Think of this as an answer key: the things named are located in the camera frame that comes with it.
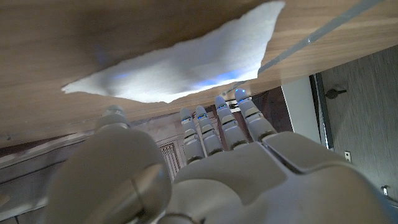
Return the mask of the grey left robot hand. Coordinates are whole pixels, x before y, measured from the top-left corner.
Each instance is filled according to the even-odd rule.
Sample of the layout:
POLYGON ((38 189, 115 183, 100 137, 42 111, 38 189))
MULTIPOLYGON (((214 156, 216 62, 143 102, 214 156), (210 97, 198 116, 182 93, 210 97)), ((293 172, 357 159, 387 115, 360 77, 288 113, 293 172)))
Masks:
POLYGON ((155 141, 110 106, 48 194, 47 223, 396 223, 397 212, 352 164, 293 132, 277 132, 235 92, 245 135, 225 100, 180 112, 187 163, 171 177, 155 141))

